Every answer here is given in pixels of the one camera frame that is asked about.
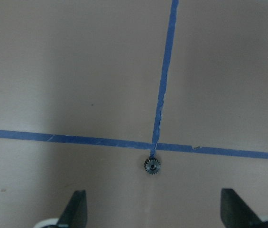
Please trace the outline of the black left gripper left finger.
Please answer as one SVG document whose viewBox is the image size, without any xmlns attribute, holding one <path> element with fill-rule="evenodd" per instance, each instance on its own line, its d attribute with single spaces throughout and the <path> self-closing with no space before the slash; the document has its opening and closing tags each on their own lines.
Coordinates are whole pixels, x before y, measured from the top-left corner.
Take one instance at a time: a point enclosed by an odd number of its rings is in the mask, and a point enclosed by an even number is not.
<svg viewBox="0 0 268 228">
<path fill-rule="evenodd" d="M 58 228 L 85 228 L 87 225 L 87 198 L 85 190 L 76 190 L 58 219 Z"/>
</svg>

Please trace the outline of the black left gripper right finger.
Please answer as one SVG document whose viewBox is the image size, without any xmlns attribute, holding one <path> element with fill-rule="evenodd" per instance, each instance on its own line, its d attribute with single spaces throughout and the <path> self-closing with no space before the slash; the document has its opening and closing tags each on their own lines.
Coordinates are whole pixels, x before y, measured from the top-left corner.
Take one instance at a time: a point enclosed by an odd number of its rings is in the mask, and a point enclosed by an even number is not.
<svg viewBox="0 0 268 228">
<path fill-rule="evenodd" d="M 253 228 L 263 221 L 234 189 L 221 190 L 220 217 L 226 228 Z"/>
</svg>

